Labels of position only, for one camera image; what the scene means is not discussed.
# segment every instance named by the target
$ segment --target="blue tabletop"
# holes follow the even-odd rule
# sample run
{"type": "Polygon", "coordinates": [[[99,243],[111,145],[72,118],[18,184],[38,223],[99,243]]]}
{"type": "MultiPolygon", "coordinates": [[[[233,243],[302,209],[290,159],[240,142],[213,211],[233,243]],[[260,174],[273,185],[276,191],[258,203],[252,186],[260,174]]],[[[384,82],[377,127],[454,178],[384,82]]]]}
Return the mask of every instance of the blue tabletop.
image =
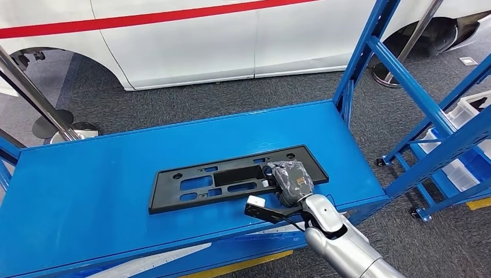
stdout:
{"type": "MultiPolygon", "coordinates": [[[[329,175],[316,193],[330,194],[338,210],[386,198],[330,101],[26,149],[0,207],[0,277],[51,274],[271,228],[244,215],[245,198],[149,215],[155,174],[303,144],[329,175]]],[[[278,206],[272,194],[265,198],[278,206]]]]}

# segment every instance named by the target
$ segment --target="white plastic bin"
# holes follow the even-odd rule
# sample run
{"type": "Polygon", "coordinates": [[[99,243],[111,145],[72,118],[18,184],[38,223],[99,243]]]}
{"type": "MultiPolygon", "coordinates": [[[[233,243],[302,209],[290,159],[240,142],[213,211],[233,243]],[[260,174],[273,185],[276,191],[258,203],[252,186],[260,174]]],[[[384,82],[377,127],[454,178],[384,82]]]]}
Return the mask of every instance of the white plastic bin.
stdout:
{"type": "MultiPolygon", "coordinates": [[[[433,139],[437,139],[437,136],[433,133],[433,129],[430,129],[422,140],[433,139]]],[[[420,143],[419,146],[425,153],[429,153],[439,144],[440,142],[420,143]]],[[[442,170],[447,175],[450,182],[452,182],[460,192],[479,184],[479,180],[477,180],[474,175],[467,170],[460,159],[455,159],[454,161],[450,162],[450,164],[445,166],[442,170]]]]}
{"type": "MultiPolygon", "coordinates": [[[[470,119],[479,114],[479,111],[472,107],[470,103],[473,103],[476,100],[480,100],[483,97],[487,97],[488,99],[479,107],[486,108],[491,104],[491,91],[473,94],[472,96],[461,98],[457,103],[457,107],[448,113],[448,117],[458,129],[461,128],[470,119]]],[[[482,141],[479,144],[479,147],[486,154],[486,156],[491,159],[491,139],[482,141]]]]}

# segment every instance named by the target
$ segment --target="cart wheel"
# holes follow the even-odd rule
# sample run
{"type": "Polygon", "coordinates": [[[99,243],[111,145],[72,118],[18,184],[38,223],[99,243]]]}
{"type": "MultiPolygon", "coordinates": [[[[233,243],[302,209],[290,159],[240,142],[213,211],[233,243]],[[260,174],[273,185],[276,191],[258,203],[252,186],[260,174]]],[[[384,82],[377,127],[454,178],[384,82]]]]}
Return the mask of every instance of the cart wheel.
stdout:
{"type": "Polygon", "coordinates": [[[411,210],[410,214],[411,214],[412,218],[420,219],[419,214],[416,212],[415,208],[413,210],[411,210]]]}
{"type": "Polygon", "coordinates": [[[385,161],[383,161],[382,158],[377,158],[375,160],[375,165],[379,166],[379,167],[382,167],[382,166],[385,166],[385,161]]]}

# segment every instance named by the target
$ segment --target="black license plate bracket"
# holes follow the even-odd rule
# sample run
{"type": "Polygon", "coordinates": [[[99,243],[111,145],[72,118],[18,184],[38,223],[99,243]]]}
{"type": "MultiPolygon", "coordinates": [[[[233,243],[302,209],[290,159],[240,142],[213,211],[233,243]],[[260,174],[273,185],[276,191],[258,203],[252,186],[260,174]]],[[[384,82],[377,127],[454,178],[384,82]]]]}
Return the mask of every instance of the black license plate bracket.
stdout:
{"type": "Polygon", "coordinates": [[[329,181],[305,145],[240,158],[160,171],[157,173],[148,208],[150,214],[223,202],[277,190],[263,182],[268,162],[301,161],[314,185],[329,181]]]}

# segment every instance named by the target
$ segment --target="car door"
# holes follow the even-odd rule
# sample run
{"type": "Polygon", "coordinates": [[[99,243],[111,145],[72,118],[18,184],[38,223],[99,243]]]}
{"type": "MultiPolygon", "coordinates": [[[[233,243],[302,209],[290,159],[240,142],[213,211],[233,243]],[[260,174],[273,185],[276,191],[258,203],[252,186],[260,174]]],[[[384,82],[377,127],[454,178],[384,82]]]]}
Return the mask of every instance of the car door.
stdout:
{"type": "Polygon", "coordinates": [[[375,0],[318,0],[260,10],[256,77],[342,70],[375,0]]]}
{"type": "MultiPolygon", "coordinates": [[[[240,0],[92,0],[97,19],[240,2],[240,0]]],[[[150,89],[252,78],[256,26],[257,11],[250,10],[113,28],[101,32],[131,85],[135,89],[150,89]]]]}

